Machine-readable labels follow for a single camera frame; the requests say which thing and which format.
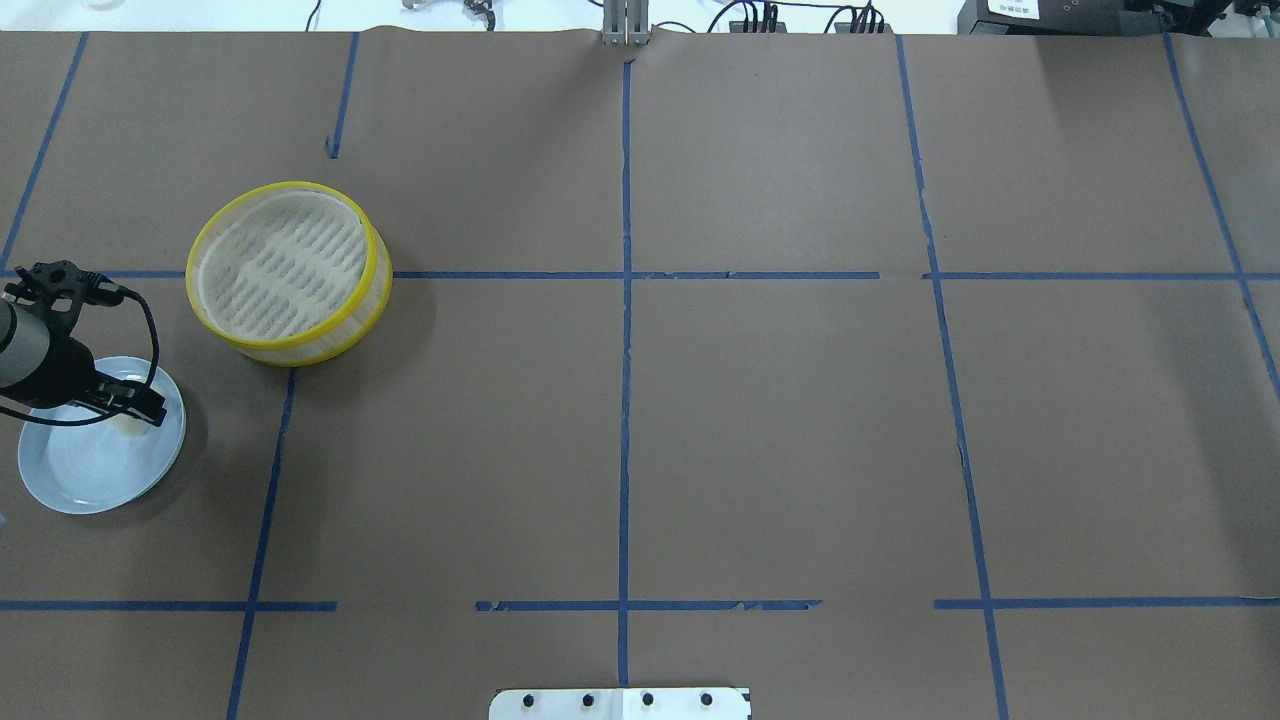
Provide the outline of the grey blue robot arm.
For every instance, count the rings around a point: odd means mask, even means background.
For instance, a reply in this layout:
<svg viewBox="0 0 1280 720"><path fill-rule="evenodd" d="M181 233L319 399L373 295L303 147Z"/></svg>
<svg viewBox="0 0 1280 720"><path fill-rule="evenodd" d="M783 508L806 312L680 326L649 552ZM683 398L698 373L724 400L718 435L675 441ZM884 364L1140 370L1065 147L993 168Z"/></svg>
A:
<svg viewBox="0 0 1280 720"><path fill-rule="evenodd" d="M90 348L70 333L52 327L33 305L3 300L3 398L26 410L4 405L4 416L50 427L81 428L129 416L151 427L166 419L165 397L154 389L159 373L159 342L154 314L134 292L147 322L151 359L142 380L100 372Z"/></svg>

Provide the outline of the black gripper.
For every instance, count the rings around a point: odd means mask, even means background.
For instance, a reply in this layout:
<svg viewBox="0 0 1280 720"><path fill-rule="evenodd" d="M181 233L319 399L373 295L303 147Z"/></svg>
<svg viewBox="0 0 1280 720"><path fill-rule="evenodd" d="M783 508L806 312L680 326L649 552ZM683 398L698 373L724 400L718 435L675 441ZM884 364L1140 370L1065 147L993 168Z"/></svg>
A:
<svg viewBox="0 0 1280 720"><path fill-rule="evenodd" d="M26 405L36 409L68 405L97 383L97 410L102 416L129 416L151 427L165 421L166 398L148 383L97 375L87 346L77 340L51 340L40 364L26 377Z"/></svg>

